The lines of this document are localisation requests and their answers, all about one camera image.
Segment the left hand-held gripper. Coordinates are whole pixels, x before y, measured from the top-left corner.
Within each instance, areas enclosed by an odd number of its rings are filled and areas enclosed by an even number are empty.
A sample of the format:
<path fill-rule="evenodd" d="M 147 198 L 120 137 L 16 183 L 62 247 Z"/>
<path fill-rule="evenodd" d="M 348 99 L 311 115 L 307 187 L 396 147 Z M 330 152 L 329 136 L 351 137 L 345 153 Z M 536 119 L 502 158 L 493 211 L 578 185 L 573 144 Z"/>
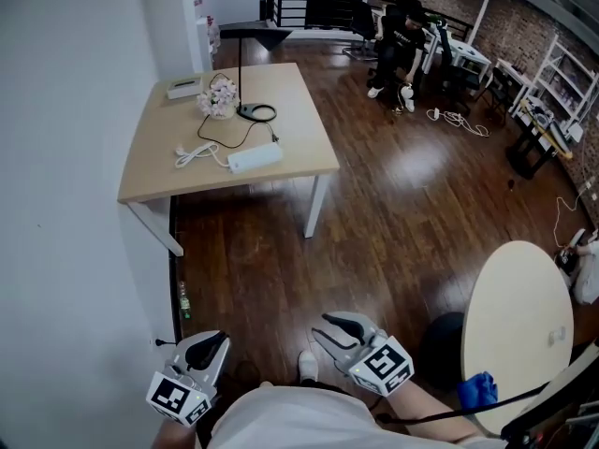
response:
<path fill-rule="evenodd" d="M 175 346 L 176 355 L 154 373 L 146 402 L 166 418 L 194 426 L 212 408 L 229 348 L 230 338 L 220 330 L 181 340 Z"/>

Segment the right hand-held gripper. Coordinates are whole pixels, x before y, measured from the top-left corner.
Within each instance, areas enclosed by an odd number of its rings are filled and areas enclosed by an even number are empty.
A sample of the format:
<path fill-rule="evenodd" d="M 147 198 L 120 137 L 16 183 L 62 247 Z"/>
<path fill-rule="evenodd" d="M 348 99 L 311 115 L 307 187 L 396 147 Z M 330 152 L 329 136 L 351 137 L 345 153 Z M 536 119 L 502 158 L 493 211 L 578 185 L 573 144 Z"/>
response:
<path fill-rule="evenodd" d="M 413 377 L 412 357 L 366 315 L 330 311 L 322 318 L 337 328 L 313 328 L 314 340 L 342 369 L 349 368 L 355 384 L 386 398 Z"/>

